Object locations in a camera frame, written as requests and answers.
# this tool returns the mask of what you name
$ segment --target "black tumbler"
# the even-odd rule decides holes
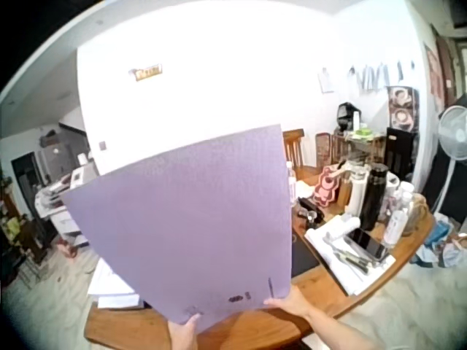
[[[360,213],[361,229],[371,231],[378,220],[382,199],[385,196],[386,176],[388,168],[384,164],[371,164],[368,182],[366,184],[365,198]]]

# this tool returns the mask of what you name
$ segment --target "person's left hand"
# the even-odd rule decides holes
[[[172,342],[172,350],[196,350],[196,321],[201,315],[192,316],[187,323],[177,324],[169,321],[169,333]]]

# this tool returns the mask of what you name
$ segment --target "smartphone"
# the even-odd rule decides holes
[[[361,230],[360,228],[353,230],[344,240],[357,252],[363,253],[367,257],[370,257],[376,261],[382,261],[388,255],[387,248],[381,243],[378,243],[368,233]]]

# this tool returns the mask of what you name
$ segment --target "electric fan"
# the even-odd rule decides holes
[[[441,116],[438,126],[439,143],[451,158],[447,178],[434,206],[439,212],[446,197],[456,161],[467,160],[467,108],[451,106]]]

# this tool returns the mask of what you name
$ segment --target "phone screen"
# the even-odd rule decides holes
[[[368,254],[372,257],[377,258],[378,260],[382,259],[387,249],[382,244],[375,241],[368,233],[358,228],[349,233],[349,238],[352,239],[356,244],[365,249]]]

